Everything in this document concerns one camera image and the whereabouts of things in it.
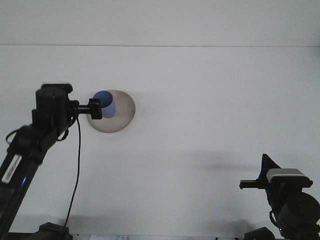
robotic arm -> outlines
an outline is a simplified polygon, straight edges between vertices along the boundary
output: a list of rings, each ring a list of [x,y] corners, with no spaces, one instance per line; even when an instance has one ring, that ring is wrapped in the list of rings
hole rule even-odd
[[[290,240],[320,240],[320,226],[317,225],[320,205],[312,196],[302,192],[312,184],[313,181],[298,169],[280,168],[267,154],[263,154],[259,177],[241,180],[240,188],[265,189],[272,209],[270,220],[281,236]],[[245,240],[275,239],[266,227],[248,232],[244,237]]]
[[[18,212],[29,185],[48,149],[77,120],[79,114],[91,114],[101,119],[99,99],[88,105],[69,100],[70,84],[44,84],[36,91],[36,109],[32,110],[32,124],[22,126],[7,149],[0,167],[0,238],[4,239]]]

white label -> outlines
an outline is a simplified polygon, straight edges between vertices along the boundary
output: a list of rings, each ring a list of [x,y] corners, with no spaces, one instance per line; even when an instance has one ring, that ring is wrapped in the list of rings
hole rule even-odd
[[[2,183],[4,184],[8,184],[12,178],[12,176],[14,175],[20,161],[22,159],[21,155],[14,155],[9,167],[7,168],[7,170],[5,171],[3,178],[1,180]]]

round plate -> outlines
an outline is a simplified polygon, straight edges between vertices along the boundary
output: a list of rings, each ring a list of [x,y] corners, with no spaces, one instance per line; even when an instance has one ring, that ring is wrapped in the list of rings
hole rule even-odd
[[[112,93],[115,101],[115,115],[111,118],[91,119],[87,114],[90,125],[103,133],[114,133],[124,129],[135,116],[136,105],[133,99],[125,92],[119,90],[108,90]]]

blue cup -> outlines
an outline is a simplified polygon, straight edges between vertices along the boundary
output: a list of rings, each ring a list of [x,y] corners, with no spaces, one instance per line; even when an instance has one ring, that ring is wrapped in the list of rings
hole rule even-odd
[[[98,91],[93,95],[94,99],[100,99],[102,116],[110,119],[116,114],[116,102],[114,96],[109,91]]]

white backdrop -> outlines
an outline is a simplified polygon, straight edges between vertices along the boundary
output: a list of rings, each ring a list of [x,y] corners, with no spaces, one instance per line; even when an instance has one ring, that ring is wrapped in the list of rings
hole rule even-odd
[[[305,191],[320,200],[320,48],[307,47],[320,43],[319,1],[0,3],[1,159],[43,82],[71,83],[82,104],[111,89],[136,104],[117,133],[80,116],[72,233],[279,236],[264,191],[239,189],[262,153],[310,177]],[[73,126],[49,150],[12,231],[64,222],[77,144]]]
[[[255,179],[262,153],[298,168],[320,199],[320,49],[2,46],[1,136],[31,121],[44,81],[72,83],[70,99],[119,89],[133,122],[101,133],[80,118],[81,177],[74,233],[241,236],[268,226]],[[77,128],[47,154],[12,227],[62,223],[76,178]],[[5,142],[1,145],[4,156]]]

